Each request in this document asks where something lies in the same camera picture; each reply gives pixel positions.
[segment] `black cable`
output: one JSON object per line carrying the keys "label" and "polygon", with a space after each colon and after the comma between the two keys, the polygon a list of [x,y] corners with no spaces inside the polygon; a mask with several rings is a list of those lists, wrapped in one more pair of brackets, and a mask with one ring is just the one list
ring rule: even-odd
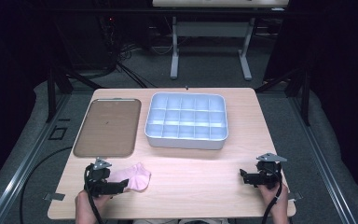
{"label": "black cable", "polygon": [[275,197],[271,200],[271,202],[268,204],[266,211],[264,212],[264,216],[263,216],[263,220],[261,221],[262,224],[266,224],[267,222],[267,217],[269,216],[269,212],[271,211],[272,206],[278,201],[279,196],[281,195],[282,192],[282,179],[280,176],[278,176],[275,172],[266,169],[267,171],[271,172],[272,174],[275,174],[278,179],[279,179],[279,188],[277,190],[277,193],[275,194]]}
{"label": "black cable", "polygon": [[40,161],[31,171],[31,173],[28,175],[28,177],[25,179],[24,185],[22,186],[21,189],[21,196],[20,196],[20,223],[23,224],[24,220],[23,220],[23,216],[22,216],[22,203],[23,203],[23,198],[24,198],[24,193],[25,193],[25,188],[27,187],[28,181],[30,180],[32,174],[34,173],[34,171],[36,170],[37,167],[39,167],[44,161],[46,161],[47,159],[49,159],[50,157],[54,156],[55,154],[59,153],[59,152],[63,152],[65,150],[71,149],[72,147],[65,147],[62,149],[59,149],[51,154],[49,154],[48,156],[46,156],[46,158],[44,158],[42,161]]}
{"label": "black cable", "polygon": [[92,164],[89,165],[86,170],[84,171],[84,186],[87,192],[87,195],[89,196],[89,205],[91,205],[92,212],[94,213],[94,216],[97,218],[97,221],[99,224],[103,224],[103,219],[101,218],[100,213],[98,212],[97,207],[95,206],[94,199],[92,199],[92,195],[90,194],[89,185],[87,183],[87,172],[92,169]]}

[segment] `metal frame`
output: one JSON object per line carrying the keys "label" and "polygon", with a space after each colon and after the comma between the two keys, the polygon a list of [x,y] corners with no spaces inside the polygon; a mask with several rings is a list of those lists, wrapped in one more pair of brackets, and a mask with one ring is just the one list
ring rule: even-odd
{"label": "metal frame", "polygon": [[177,79],[179,66],[178,36],[227,36],[244,37],[242,49],[238,50],[241,68],[245,80],[252,80],[249,64],[246,60],[246,52],[254,29],[255,19],[249,22],[214,22],[214,21],[182,21],[172,18],[172,64],[171,79]]}

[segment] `white tray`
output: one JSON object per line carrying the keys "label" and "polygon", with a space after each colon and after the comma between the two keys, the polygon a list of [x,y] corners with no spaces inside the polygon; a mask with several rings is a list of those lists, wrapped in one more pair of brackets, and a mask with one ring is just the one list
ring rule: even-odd
{"label": "white tray", "polygon": [[228,136],[225,99],[217,94],[156,93],[145,134],[152,147],[221,149]]}

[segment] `hand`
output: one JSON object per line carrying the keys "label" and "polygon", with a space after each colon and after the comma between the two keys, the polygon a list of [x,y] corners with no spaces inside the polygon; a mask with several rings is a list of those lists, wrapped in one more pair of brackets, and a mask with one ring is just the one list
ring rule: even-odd
{"label": "hand", "polygon": [[[273,189],[268,189],[265,185],[258,185],[261,195],[264,199],[264,204],[267,206],[275,198],[275,195],[279,188],[279,183],[275,185]],[[282,184],[282,192],[278,201],[272,206],[270,213],[274,224],[287,224],[287,204],[288,204],[289,189]]]}
{"label": "hand", "polygon": [[[101,195],[94,198],[95,207],[98,211],[102,211],[106,203],[112,198],[112,195]],[[76,205],[76,224],[93,224],[97,221],[92,212],[89,195],[85,190],[80,191],[75,198]]]}

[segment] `metal bracket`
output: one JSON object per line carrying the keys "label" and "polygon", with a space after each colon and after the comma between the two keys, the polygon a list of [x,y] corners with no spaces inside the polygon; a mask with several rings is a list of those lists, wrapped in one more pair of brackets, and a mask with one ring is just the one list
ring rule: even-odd
{"label": "metal bracket", "polygon": [[257,157],[257,159],[260,161],[287,161],[286,158],[274,155],[272,153],[266,153]]}
{"label": "metal bracket", "polygon": [[95,160],[95,163],[94,163],[94,167],[92,169],[93,170],[101,170],[101,169],[107,168],[109,166],[112,166],[112,164],[107,161],[103,161],[101,158],[97,157],[97,159]]}
{"label": "metal bracket", "polygon": [[50,202],[53,200],[62,201],[64,197],[65,195],[60,193],[46,193],[43,199]]}
{"label": "metal bracket", "polygon": [[303,199],[304,197],[300,192],[290,192],[288,198],[290,202],[295,202],[297,200]]}

